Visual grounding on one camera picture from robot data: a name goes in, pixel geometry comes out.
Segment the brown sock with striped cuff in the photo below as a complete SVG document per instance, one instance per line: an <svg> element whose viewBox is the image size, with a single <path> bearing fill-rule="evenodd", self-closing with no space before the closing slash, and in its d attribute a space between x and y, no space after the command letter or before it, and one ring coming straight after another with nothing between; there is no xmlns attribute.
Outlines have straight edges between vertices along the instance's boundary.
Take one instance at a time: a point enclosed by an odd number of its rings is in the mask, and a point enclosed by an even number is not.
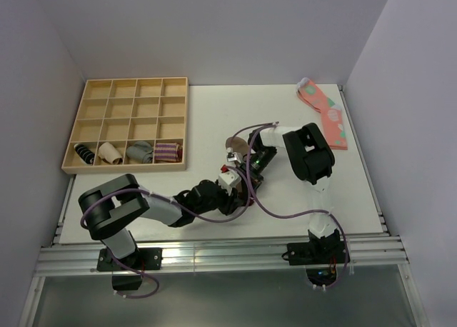
<svg viewBox="0 0 457 327"><path fill-rule="evenodd" d="M248 144L242 138L234 136L234 137L227 138L225 147L226 147L226 149L228 147L231 147L234 151L239 152L242 156L241 163L228 163L225 165L229 166L232 170L235 170L240 175L241 182L234 189L237 189L238 191L243 191L243 186L245 186L245 184L244 184L245 173L241 170L241 164L245 163L246 155L248 153Z"/></svg>

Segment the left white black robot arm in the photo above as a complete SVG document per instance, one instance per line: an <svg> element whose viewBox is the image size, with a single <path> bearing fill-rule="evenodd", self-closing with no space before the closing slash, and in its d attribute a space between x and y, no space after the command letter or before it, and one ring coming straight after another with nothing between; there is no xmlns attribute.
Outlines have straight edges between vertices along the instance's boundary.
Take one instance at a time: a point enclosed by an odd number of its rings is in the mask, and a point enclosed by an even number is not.
<svg viewBox="0 0 457 327"><path fill-rule="evenodd" d="M180 228L197 218L210 221L203 215L219 211L231 221L251 203L251 195L241 178L223 182L223 176L219 176L215 181L202 180L170 198L158 197L128 173L84 192L78 203L83 213L81 227L110 250L117 265L131 269L138 263L139 251L126 227L137 218Z"/></svg>

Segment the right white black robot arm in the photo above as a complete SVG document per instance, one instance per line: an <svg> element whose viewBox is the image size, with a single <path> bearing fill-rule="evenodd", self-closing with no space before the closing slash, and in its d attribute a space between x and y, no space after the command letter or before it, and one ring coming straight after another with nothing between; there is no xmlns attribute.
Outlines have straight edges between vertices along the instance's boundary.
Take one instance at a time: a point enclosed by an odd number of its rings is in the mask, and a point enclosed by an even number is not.
<svg viewBox="0 0 457 327"><path fill-rule="evenodd" d="M258 199L253 175L261 173L277 153L285 149L296 178L308 186L311 208L289 215L278 215L268 210ZM281 220L308 217L308 236L315 240L309 245L310 257L323 263L333 255L331 242L346 240L341 224L331 212L328 198L330 177L335 156L315 123L301 128L279 126L277 122L259 124L249 134L246 154L246 181L251 198L267 215Z"/></svg>

